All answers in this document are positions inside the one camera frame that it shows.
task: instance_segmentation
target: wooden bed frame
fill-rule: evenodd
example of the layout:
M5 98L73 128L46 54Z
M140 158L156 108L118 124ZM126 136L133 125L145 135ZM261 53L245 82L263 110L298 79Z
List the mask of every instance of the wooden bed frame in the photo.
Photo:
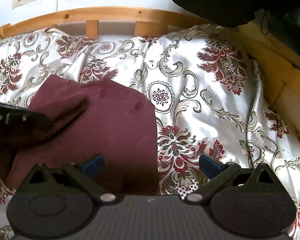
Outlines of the wooden bed frame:
M210 23L199 17L155 9L80 8L35 17L14 25L6 24L0 27L0 40L45 27L79 21L86 21L86 35L97 39L99 20L135 21L134 35L141 37L167 34L168 25L189 28ZM245 46L247 53L260 63L264 75L264 97L270 105L275 107L276 101L285 97L282 93L287 87L300 97L300 57L295 52L273 36L263 36L259 26L253 22L234 28L232 32Z

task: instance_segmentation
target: maroon towel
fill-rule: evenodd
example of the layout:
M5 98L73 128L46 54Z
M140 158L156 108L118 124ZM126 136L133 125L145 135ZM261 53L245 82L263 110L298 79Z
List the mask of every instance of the maroon towel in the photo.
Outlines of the maroon towel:
M29 106L29 110L46 114L51 123L45 128L32 123L26 125L0 125L0 178L5 182L15 153L18 149L38 145L49 139L66 124L85 111L87 95L78 89L74 81L64 80L62 87L56 90L60 79L49 78L42 84Z
M97 179L101 186L114 193L156 193L157 128L152 103L138 91L109 79L76 84L76 92L67 88L68 82L50 76L37 92L38 100L31 102L31 109L62 113L66 99L71 98L66 92L84 91L89 99L86 111L50 141L18 152L6 185L17 188L36 163L57 168L101 153L106 164Z

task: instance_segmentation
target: wooden board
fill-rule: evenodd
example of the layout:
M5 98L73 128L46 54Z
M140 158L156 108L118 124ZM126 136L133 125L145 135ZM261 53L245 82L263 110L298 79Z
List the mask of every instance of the wooden board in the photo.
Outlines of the wooden board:
M86 36L92 39L98 37L98 24L99 21L87 21L86 22Z
M8 23L0 27L0 40L2 40L2 37L9 37L9 35L7 34L7 30L10 28L10 26L10 23Z
M136 22L134 36L154 37L167 34L168 26L158 23Z
M55 24L97 20L138 21L172 25L182 28L210 23L209 21L199 17L155 9L90 7L50 13L14 24L7 29L5 37L39 30Z

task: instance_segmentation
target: silver rivet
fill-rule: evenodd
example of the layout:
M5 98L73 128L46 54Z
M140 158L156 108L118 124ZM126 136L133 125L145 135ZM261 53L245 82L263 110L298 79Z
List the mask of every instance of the silver rivet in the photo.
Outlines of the silver rivet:
M187 199L191 202L199 202L203 199L203 197L200 194L193 193L188 195Z
M100 196L100 199L104 202L111 202L115 200L115 195L113 194L103 194Z

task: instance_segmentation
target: satin bedspread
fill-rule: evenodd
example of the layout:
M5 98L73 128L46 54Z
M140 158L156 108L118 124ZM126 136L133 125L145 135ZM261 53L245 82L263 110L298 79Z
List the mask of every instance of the satin bedspread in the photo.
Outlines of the satin bedspread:
M198 168L202 153L243 168L269 164L295 201L289 235L300 239L300 144L264 100L258 63L226 29L117 42L43 29L0 42L0 102L28 107L50 74L79 84L107 77L147 96L156 108L162 194L183 198L208 181ZM0 239L13 236L5 217L13 193L0 181Z

